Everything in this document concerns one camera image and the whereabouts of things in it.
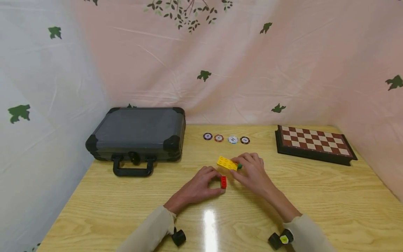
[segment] black wrist strap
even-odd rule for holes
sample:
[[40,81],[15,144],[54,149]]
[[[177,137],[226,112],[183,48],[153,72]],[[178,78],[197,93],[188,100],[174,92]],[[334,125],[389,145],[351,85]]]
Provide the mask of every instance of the black wrist strap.
[[290,244],[294,241],[294,236],[288,229],[284,229],[281,235],[273,233],[269,237],[269,244],[274,250],[278,250],[285,244]]
[[172,240],[174,241],[175,245],[179,247],[186,241],[185,233],[182,230],[177,231],[175,227],[174,234],[172,235]]

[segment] red lego brick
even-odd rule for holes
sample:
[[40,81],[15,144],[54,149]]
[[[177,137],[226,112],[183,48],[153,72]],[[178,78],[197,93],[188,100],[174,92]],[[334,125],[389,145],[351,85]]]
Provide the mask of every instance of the red lego brick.
[[226,189],[226,176],[221,176],[221,188]]

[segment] poker chip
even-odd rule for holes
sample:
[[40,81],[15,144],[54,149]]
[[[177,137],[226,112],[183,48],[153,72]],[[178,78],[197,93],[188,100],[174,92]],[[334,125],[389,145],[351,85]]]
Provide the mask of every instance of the poker chip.
[[211,139],[213,138],[213,135],[212,135],[211,133],[205,133],[205,134],[203,135],[203,138],[204,138],[205,140],[211,140]]
[[224,141],[224,137],[222,135],[215,135],[214,140],[216,142],[222,142],[222,141]]
[[247,137],[241,137],[241,143],[243,144],[249,144],[251,142],[251,140],[249,140],[249,138]]
[[232,143],[232,144],[236,144],[238,142],[238,138],[236,136],[229,136],[228,138],[228,142]]

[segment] fabric curtain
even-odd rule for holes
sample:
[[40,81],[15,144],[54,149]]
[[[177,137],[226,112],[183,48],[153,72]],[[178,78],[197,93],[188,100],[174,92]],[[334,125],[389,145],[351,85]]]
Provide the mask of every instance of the fabric curtain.
[[74,3],[114,106],[333,125],[403,199],[403,1]]
[[0,251],[36,250],[91,164],[98,75],[70,1],[0,1]]

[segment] gray briefcase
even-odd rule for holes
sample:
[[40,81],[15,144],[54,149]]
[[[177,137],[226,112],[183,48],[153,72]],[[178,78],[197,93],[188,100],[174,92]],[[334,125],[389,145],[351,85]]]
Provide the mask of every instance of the gray briefcase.
[[[182,108],[112,108],[85,143],[97,160],[113,161],[116,176],[146,177],[156,161],[178,161],[185,134]],[[120,168],[127,160],[144,168]]]

